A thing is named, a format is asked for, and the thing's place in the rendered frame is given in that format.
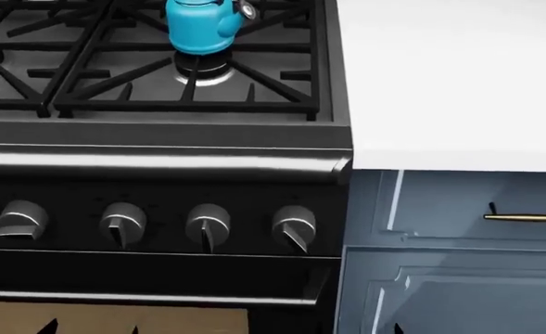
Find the dark metal stove knob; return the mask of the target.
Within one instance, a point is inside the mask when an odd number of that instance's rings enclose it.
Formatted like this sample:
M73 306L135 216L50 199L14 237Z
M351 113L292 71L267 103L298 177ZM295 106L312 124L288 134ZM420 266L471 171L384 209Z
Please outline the dark metal stove knob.
M200 245L202 252L212 254L215 247L229 238L231 216L219 205L210 203L197 205L188 213L185 233Z
M142 240L146 232L145 212L128 202L114 202L103 211L99 230L121 250Z
M316 234L316 218L308 208L287 205L280 208L273 216L273 238L298 254L309 253L309 246Z
M36 240L49 223L46 210L27 200L9 202L0 214L0 238L26 238Z

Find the black gas stove range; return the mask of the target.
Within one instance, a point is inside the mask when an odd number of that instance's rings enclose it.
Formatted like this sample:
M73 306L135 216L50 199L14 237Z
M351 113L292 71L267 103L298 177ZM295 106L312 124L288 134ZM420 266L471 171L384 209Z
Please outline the black gas stove range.
M323 0L332 119L328 122L93 122L60 116L0 122L0 214L16 199L49 216L36 239L0 238L0 250L207 254L185 233L188 213L210 203L231 216L212 254L338 258L341 269L353 146L337 0ZM128 202L147 218L142 240L121 250L102 235L106 207ZM272 236L287 205L312 211L308 254ZM0 302L0 333L249 334L240 308Z

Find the round gas burner under kettle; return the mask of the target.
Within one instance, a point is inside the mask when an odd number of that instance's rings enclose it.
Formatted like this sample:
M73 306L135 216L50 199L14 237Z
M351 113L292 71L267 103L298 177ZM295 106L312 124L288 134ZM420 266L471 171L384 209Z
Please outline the round gas burner under kettle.
M231 58L232 52L229 50L202 56L175 52L173 56L173 64L176 69L174 78L179 83L187 84L193 69L196 69L197 86L222 84L235 74L235 70L228 63Z

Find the black oven door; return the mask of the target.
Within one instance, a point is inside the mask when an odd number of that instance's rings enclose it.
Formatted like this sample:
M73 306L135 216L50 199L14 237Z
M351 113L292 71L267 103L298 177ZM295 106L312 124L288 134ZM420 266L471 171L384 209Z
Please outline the black oven door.
M249 334L334 334L338 258L0 250L0 291L317 298L316 305L0 297L0 302L240 308Z

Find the blue-grey cabinet door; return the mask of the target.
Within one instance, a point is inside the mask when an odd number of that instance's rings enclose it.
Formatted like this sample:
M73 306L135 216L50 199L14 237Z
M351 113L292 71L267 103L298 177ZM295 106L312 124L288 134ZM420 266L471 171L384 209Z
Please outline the blue-grey cabinet door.
M336 334L546 334L546 251L349 247Z

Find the blue-grey drawer front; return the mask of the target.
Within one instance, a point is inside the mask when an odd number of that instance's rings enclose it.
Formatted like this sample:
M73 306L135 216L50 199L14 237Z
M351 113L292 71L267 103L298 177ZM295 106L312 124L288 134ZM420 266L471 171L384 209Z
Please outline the blue-grey drawer front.
M483 219L490 202L546 214L546 173L356 171L345 244L546 251L546 223Z

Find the large black cast-iron grate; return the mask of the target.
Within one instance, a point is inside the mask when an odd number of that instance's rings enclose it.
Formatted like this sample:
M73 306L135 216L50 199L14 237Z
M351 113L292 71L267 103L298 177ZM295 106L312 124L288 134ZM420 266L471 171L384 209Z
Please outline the large black cast-iron grate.
M234 76L218 85L175 80L167 0L114 0L73 66L60 116L93 122L283 123L332 119L323 0L247 0L258 10L225 50Z

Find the blue kettle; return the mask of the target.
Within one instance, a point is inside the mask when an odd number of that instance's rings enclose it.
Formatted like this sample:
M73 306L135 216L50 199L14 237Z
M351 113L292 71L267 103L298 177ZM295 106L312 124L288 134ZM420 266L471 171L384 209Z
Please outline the blue kettle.
M227 49L247 19L258 10L247 0L167 0L171 45L187 55L212 55Z

